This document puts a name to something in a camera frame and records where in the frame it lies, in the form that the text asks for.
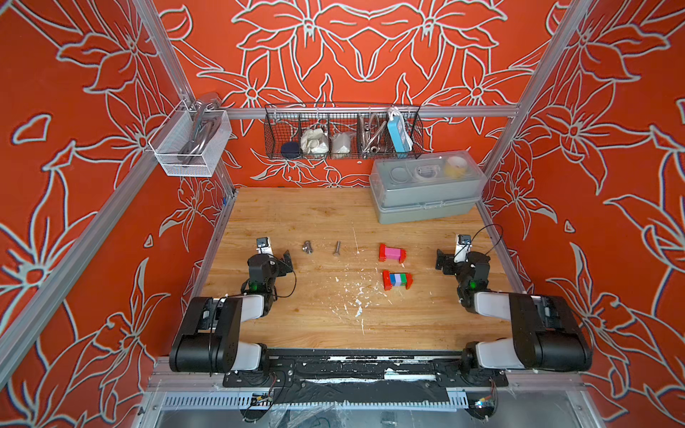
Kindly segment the pink lego brick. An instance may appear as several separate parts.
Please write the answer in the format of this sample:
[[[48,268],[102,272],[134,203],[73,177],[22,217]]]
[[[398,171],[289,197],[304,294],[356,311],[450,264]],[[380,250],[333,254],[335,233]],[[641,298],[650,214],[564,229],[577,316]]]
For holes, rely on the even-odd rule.
[[[400,258],[400,248],[386,247],[387,260],[395,260],[399,262]]]

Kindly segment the long red lego brick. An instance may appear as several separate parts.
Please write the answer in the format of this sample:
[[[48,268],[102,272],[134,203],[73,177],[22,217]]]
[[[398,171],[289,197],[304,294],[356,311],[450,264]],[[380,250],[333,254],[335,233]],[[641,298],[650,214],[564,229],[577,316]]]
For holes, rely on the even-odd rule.
[[[387,256],[386,256],[386,245],[385,245],[385,244],[380,244],[380,246],[379,246],[378,260],[379,260],[380,262],[384,262],[384,261],[387,260]]]
[[[392,289],[392,280],[391,280],[391,273],[390,273],[390,271],[389,271],[389,270],[384,270],[384,271],[383,271],[383,274],[382,274],[382,277],[383,277],[384,289],[385,289],[386,291],[390,291],[390,290]]]

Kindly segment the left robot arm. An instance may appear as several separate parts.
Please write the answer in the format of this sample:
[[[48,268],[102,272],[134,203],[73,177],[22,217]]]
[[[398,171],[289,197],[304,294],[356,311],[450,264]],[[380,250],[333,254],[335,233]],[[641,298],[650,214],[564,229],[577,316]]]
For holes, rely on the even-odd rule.
[[[169,353],[172,371],[213,375],[268,369],[268,347],[241,341],[241,326],[269,315],[280,298],[276,280],[294,274],[294,264],[287,251],[281,258],[255,254],[247,266],[249,277],[240,294],[190,301]]]

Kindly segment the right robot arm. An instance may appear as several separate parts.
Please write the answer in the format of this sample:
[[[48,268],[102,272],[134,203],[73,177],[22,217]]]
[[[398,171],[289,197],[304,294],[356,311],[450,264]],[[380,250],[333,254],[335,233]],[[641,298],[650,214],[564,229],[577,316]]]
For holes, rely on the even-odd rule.
[[[510,322],[511,336],[471,342],[461,370],[538,369],[581,372],[592,366],[593,351],[560,296],[496,292],[489,288],[491,258],[478,251],[436,252],[435,268],[458,282],[460,304],[468,312]]]

